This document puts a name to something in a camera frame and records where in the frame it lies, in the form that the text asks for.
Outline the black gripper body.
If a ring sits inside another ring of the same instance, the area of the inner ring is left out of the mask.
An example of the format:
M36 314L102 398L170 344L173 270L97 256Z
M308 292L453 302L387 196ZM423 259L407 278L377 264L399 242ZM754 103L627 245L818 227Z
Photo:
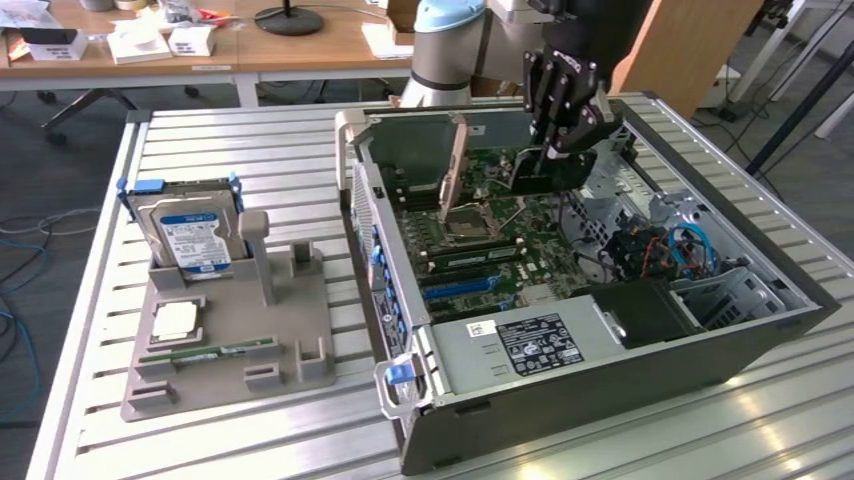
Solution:
M539 12L553 17L543 27L545 46L575 60L596 65L611 82L615 67L628 55L651 6L650 0L544 0Z

